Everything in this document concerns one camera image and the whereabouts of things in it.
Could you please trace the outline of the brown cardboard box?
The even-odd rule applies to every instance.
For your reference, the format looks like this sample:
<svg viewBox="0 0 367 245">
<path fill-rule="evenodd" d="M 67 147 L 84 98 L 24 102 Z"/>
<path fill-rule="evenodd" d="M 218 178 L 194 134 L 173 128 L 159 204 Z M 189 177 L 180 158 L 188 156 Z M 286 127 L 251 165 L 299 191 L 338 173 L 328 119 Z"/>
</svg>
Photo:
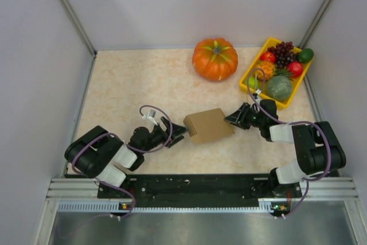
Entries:
<svg viewBox="0 0 367 245">
<path fill-rule="evenodd" d="M 183 123 L 188 128 L 191 141 L 201 145 L 219 141 L 235 133 L 233 127 L 224 118 L 222 109 L 215 108 L 187 115 Z"/>
</svg>

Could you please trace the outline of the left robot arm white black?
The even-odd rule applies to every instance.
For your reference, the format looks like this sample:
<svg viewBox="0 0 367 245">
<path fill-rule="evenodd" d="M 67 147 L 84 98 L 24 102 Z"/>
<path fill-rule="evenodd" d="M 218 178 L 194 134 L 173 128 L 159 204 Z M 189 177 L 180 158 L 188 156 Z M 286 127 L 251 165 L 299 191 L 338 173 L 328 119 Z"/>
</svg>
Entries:
<svg viewBox="0 0 367 245">
<path fill-rule="evenodd" d="M 171 123 L 163 116 L 161 122 L 166 129 L 157 122 L 153 123 L 152 130 L 136 128 L 129 143 L 96 126 L 70 144 L 64 157 L 72 164 L 73 170 L 109 183 L 112 193 L 124 197 L 129 193 L 130 183 L 121 168 L 131 172 L 137 170 L 144 163 L 145 154 L 156 152 L 161 147 L 172 147 L 188 132 L 187 127 Z"/>
</svg>

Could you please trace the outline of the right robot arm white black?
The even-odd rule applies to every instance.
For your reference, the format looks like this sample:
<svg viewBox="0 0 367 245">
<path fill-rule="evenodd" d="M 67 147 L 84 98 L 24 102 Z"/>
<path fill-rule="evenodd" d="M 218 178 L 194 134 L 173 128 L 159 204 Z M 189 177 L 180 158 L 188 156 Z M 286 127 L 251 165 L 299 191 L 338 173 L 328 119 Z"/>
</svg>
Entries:
<svg viewBox="0 0 367 245">
<path fill-rule="evenodd" d="M 306 177 L 321 176 L 346 165 L 346 155 L 329 122 L 280 122 L 274 100 L 243 103 L 224 120 L 243 130 L 255 127 L 268 142 L 291 143 L 295 146 L 296 159 L 269 173 L 267 190 L 273 196 L 282 196 L 291 184 Z"/>
</svg>

